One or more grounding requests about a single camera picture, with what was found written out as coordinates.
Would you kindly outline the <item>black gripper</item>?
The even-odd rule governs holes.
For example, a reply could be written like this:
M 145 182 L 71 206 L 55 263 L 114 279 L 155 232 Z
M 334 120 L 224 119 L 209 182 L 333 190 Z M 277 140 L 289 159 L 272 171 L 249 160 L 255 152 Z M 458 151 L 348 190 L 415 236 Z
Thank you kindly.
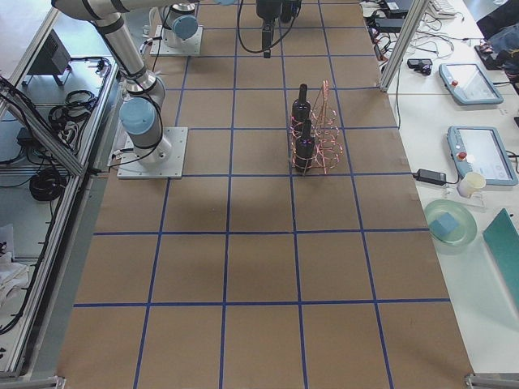
M 301 9 L 301 1 L 256 0 L 255 11 L 261 19 L 292 19 Z

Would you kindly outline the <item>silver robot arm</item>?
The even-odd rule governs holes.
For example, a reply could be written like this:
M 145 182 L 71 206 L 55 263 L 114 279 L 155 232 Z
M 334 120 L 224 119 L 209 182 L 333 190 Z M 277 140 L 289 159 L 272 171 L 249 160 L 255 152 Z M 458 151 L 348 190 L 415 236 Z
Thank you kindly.
M 114 56 L 126 80 L 126 90 L 131 97 L 122 105 L 119 120 L 133 143 L 135 161 L 152 163 L 168 153 L 165 130 L 161 121 L 161 106 L 165 86 L 149 70 L 135 47 L 123 15 L 145 7 L 165 9 L 164 22 L 172 28 L 177 20 L 193 25 L 190 34 L 198 28 L 195 18 L 187 12 L 195 6 L 193 1 L 53 1 L 52 6 L 72 19 L 88 21 L 97 30 Z
M 199 24 L 194 16 L 194 3 L 179 3 L 161 10 L 162 27 L 170 30 L 173 37 L 181 40 L 192 38 L 198 31 Z M 238 40 L 242 48 L 248 53 L 262 53 L 266 58 L 270 49 L 275 47 L 288 34 L 297 19 L 302 6 L 301 1 L 255 1 L 255 13 L 262 20 L 261 26 L 261 49 L 248 49 L 241 37 L 241 14 L 243 1 L 238 5 L 236 27 Z M 274 41 L 274 33 L 277 21 L 283 24 L 290 23 L 289 29 Z

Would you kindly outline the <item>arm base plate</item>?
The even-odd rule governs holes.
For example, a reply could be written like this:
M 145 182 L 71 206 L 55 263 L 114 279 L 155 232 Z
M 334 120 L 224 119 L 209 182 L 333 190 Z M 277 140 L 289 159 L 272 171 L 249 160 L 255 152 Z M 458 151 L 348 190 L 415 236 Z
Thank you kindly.
M 163 29 L 162 25 L 159 24 L 156 28 L 156 37 L 161 34 L 162 40 L 156 40 L 152 43 L 150 54 L 159 57 L 200 56 L 203 30 L 203 27 L 199 26 L 193 36 L 183 40 L 169 29 Z
M 158 147 L 148 155 L 148 151 L 134 150 L 133 142 L 126 135 L 125 148 L 118 166 L 119 179 L 159 179 L 182 177 L 187 147 L 187 127 L 165 127 L 163 139 Z

